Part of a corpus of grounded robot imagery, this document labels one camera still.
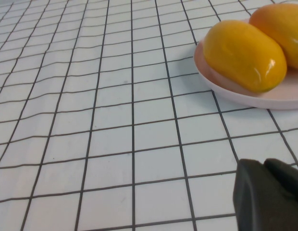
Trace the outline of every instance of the plate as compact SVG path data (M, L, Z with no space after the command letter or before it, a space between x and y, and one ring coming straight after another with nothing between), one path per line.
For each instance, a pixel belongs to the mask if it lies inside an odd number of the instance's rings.
M283 82L271 91L256 94L214 71L205 61L203 40L195 49L194 62L200 76L214 92L223 98L252 107L290 110L298 109L298 70L288 69Z

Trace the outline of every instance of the table surface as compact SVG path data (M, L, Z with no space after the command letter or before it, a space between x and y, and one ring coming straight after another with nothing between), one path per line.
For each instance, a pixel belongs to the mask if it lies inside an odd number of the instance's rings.
M298 168L298 110L220 98L192 56L272 3L0 6L0 231L236 231L236 162Z

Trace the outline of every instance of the black grid line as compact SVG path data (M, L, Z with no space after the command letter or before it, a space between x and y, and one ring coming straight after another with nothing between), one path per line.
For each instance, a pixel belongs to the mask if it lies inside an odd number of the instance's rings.
M192 175L192 176L187 176L188 179L194 179L194 178L203 178L203 177L214 177L214 176L221 176L221 175L227 175L227 174L235 174L236 171L224 171L224 172L216 172L216 173L209 173L209 174L201 174L201 175ZM169 181L175 181L175 180L184 180L185 177L176 177L176 178L167 178L167 179L162 179L162 180L151 180L151 181L143 181L143 182L137 182L135 183L136 186L138 185L145 185L145 184L155 184L155 183L162 183L162 182L169 182ZM132 184L121 184L121 185L114 185L114 186L109 186L109 187L103 187L103 188L94 188L94 189L85 189L83 192L94 192L94 191L103 191L103 190L108 190L108 189L117 189L117 188L123 188L123 187L131 187ZM81 193L81 190L79 191L70 191L70 192L60 192L60 193L48 193L48 194L40 194L40 195L32 195L28 197L13 197L13 198L8 198L4 200L0 200L0 203L7 202L7 201L13 201L13 200L31 200L35 198L41 198L41 197L50 197L50 196L58 196L58 195L69 195L69 194L76 194L76 193Z
M5 34L9 34L9 35L8 35L8 37L6 38L6 40L4 41L4 43L1 45L1 47L0 47L0 51L1 51L1 49L3 48L3 46L6 44L7 40L8 40L9 37L10 37L10 35L11 35L11 34L13 33L13 31L15 30L15 28L16 28L16 26L18 25L18 23L20 22L21 18L24 16L24 14L25 14L25 12L27 11L27 9L29 8L30 4L29 4L29 5L27 6L27 8L24 10L24 12L23 12L23 14L21 15L21 17L19 18L18 22L17 22L17 23L15 24L15 26L13 27L12 31L5 33Z
M86 3L86 6L85 6L84 12L83 12L83 18L82 18L82 21L81 21L81 23L80 23L80 27L79 27L77 36L79 35L80 30L81 30L81 25L82 25L82 22L83 22L83 19L84 19L84 15L85 15L85 11L86 11L87 4L88 4L88 0L87 0L87 3ZM49 47L50 47L50 45L51 45L51 43L52 43L52 41L53 41L53 39L54 39L55 33L56 33L56 31L57 31L57 28L58 28L58 26L59 26L59 23L60 23L60 21L61 21L61 19L62 19L62 16L63 16L64 12L65 12L65 9L64 9L63 12L62 12L62 15L61 15L61 17L60 17L60 20L59 20L59 22L58 22L58 25L57 25L56 30L55 30L55 32L54 32L54 35L53 35L53 37L52 37L52 40L51 40L51 42L50 42L50 44L49 44ZM63 88L64 88L64 85L65 85L65 83L66 83L67 76L68 76L68 73L69 73L69 70L70 70L71 61L72 61L72 58L73 58L73 53L74 53L74 50L75 50L75 47L76 47L76 43L77 43L77 39L75 40L74 47L73 47L73 49L72 49L70 62L69 62L68 68L67 68L67 72L66 72L66 75L65 75L65 79L64 79L63 84L62 84L62 89L61 89L60 95L59 95L59 97L58 97L58 101L57 101L57 104L56 104L56 108L55 108L55 112L54 112L54 116L53 116L52 124L51 124L50 131L49 131L49 136L50 136L51 133L52 133L52 129L53 129L53 126L54 126L54 123L55 123L56 114L57 114L58 107L59 107L59 103L60 103L60 100L61 100L61 96L62 96ZM43 163L43 160L44 160L44 157L45 157L45 153L46 153L47 148L48 148L49 141L50 141L50 138L48 137L48 138L47 138L47 141L46 141L46 144L45 144L44 151L43 151L43 155L42 155L42 158L41 158L41 162L40 162L40 166L39 166L39 169L38 169L38 173L37 173L37 176L36 176L36 179L35 179L35 183L34 183L34 185L33 185L33 189L32 189L32 192L31 192L31 196L34 195L34 191L35 191L35 188L36 188L38 179L39 179L39 175L40 175L41 168L42 168L42 163ZM26 219L27 219L28 211L29 211L29 209L30 209L31 201L32 201L31 199L29 199L29 201L28 201L28 205L27 205L26 212L25 212L25 215L24 215L24 219L23 219L23 223L22 223L21 231L24 230L24 226L25 226L25 223L26 223Z
M134 48L133 48L133 0L131 5L131 113L132 113L132 231L135 231L135 129L134 129Z
M190 207L190 212L191 212L194 231L197 231L194 208L193 208L193 202L192 202L192 196L191 196L191 191L190 191L190 188L189 188L189 182L188 182L188 178L187 178L187 170L186 170L183 147L182 147L182 142L181 142L181 135L180 135L180 130L179 130L178 118L177 118L176 107L175 107L175 103L174 103L172 83L171 83L169 70L168 70L166 51L165 51L164 40L163 40L163 36L162 36L161 22L160 22L160 17L159 17L159 10L158 10L158 5L157 5L156 0L155 0L155 6L156 6L157 17L158 17L158 22L159 22L160 36L161 36L161 42L162 42L162 46L163 46L163 53L164 53L164 59L165 59L166 73L167 73L167 77L168 77L169 90L170 90L170 95L171 95L171 99L172 99L173 112L174 112L174 121L175 121L175 124L176 124L176 130L177 130L177 136L178 136L178 142L179 142L179 148L180 148L180 154L181 154L181 160L182 160L182 167L183 167L183 172L184 172L184 177L185 177L185 182L186 182L186 191L187 191L187 196L188 196L188 202L189 202L189 207Z
M13 3L10 5L9 9L6 11L6 13L3 15L3 17L0 19L0 23L2 22L3 18L6 16L6 14L9 12L11 7L13 6Z
M108 4L107 4L108 8L106 9L104 35L103 35L101 54L100 54L100 59L99 59L98 79L97 79L97 85L96 85L96 89L95 89L95 99L94 99L93 107L95 107L95 105L97 103L97 94L98 94L98 88L99 88L99 80L100 80L101 64L102 64L102 55L103 55L103 45L104 45L104 41L105 41L105 33L106 33L109 6L110 6L110 0L108 0ZM80 191L80 199L79 199L79 204L78 204L78 209L77 209L77 214L76 214L76 220L75 220L75 228L74 228L75 231L77 231L77 229L78 229L78 223L79 223L80 214L81 214L81 206L82 206L82 200L83 200L85 178L86 178L86 172L87 172L88 156L89 156L89 150L90 150L90 143L91 143L91 136L92 136L92 128L93 128L94 118L95 118L95 109L92 110L92 116L91 116L91 124L90 124L90 130L91 131L89 132L89 138L88 138L88 144L87 144L84 173L83 173L83 179L82 179L82 185L81 185L81 191Z

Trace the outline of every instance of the ripe mango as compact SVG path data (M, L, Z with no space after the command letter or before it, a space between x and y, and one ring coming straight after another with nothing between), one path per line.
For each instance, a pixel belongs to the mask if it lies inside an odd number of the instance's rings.
M298 4L261 7L249 23L273 38L284 50L287 64L298 69Z
M211 68L252 92L273 89L287 72L277 42L242 21L226 20L213 26L204 39L203 54Z

